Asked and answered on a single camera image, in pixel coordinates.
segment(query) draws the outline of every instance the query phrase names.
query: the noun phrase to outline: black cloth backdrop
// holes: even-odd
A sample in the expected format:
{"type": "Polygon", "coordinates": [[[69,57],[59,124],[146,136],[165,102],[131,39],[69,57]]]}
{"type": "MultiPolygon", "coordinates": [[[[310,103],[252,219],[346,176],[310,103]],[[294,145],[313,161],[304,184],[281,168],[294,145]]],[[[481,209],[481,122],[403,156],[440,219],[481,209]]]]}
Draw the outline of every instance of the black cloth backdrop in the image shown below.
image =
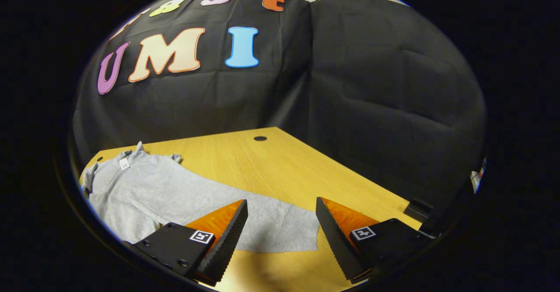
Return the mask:
{"type": "Polygon", "coordinates": [[[149,11],[92,57],[73,119],[81,166],[138,141],[275,126],[403,198],[434,205],[428,224],[440,221],[478,170],[486,122],[476,77],[442,32],[387,0],[285,0],[281,12],[262,0],[201,1],[149,11]],[[224,64],[234,26],[258,29],[258,66],[224,64]],[[142,39],[161,33],[170,43],[193,27],[206,29],[200,68],[155,74],[148,62],[150,76],[128,82],[142,39]],[[100,95],[100,63],[126,41],[116,84],[100,95]]]}

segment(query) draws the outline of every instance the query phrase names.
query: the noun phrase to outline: shirt tag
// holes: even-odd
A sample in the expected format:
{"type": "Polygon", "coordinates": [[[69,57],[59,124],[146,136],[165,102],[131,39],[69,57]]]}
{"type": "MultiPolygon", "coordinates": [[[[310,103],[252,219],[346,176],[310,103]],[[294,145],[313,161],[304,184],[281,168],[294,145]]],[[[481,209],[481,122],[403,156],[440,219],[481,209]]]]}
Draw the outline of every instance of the shirt tag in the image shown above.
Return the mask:
{"type": "Polygon", "coordinates": [[[120,164],[120,169],[124,170],[130,167],[130,164],[128,164],[128,160],[126,158],[123,158],[122,160],[119,161],[120,164]]]}

